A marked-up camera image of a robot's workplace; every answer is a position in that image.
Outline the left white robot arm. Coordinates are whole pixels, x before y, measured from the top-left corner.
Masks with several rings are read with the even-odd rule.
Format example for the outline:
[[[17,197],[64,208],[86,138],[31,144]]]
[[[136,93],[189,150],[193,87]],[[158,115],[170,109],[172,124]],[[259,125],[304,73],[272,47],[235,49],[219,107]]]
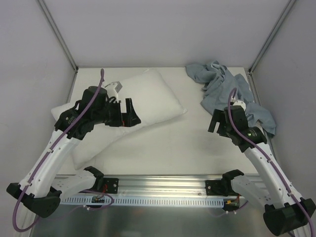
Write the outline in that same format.
[[[10,183],[7,192],[41,218],[49,217],[60,202],[84,190],[97,193],[103,188],[104,174],[89,166],[64,181],[55,176],[66,157],[98,124],[110,127],[133,127],[141,123],[132,100],[127,98],[126,112],[120,107],[120,82],[106,87],[90,86],[69,109],[61,113],[42,157],[19,183]]]

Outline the grey-blue pillowcase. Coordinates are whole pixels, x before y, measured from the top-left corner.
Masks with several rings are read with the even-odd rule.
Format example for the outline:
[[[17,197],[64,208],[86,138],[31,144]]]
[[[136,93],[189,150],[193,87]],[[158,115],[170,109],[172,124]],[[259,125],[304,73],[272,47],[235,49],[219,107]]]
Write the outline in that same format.
[[[246,104],[245,114],[248,125],[257,124],[269,134],[276,134],[276,123],[269,110],[254,102],[249,84],[241,74],[233,75],[230,70],[218,61],[206,64],[194,63],[186,66],[187,75],[194,82],[203,84],[202,107],[213,114],[214,110],[224,110],[228,105],[230,92],[236,88],[236,97]]]

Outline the white pillow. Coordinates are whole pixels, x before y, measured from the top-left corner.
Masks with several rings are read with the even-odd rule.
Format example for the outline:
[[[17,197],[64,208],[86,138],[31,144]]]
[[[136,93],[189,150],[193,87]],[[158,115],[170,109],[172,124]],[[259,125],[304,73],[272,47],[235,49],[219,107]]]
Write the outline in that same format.
[[[137,174],[132,163],[138,159],[123,137],[142,128],[165,122],[187,112],[161,73],[156,69],[107,68],[104,83],[119,81],[122,85],[118,97],[121,101],[131,98],[141,123],[132,128],[96,125],[82,142],[67,156],[59,174],[76,174],[93,166],[108,174]]]

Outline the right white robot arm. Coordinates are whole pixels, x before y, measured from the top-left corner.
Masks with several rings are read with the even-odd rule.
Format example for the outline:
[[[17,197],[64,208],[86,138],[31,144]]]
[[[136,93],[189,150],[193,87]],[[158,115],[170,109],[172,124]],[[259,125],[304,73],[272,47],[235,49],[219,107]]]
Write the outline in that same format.
[[[249,127],[242,106],[229,105],[222,111],[214,110],[208,131],[230,138],[250,160],[266,186],[262,190],[235,169],[224,173],[216,185],[207,185],[208,191],[246,198],[263,211],[264,222],[275,236],[293,232],[305,237],[306,225],[310,227],[311,236],[316,235],[312,222],[316,204],[310,198],[303,198],[294,188],[274,158],[263,132],[258,127]]]

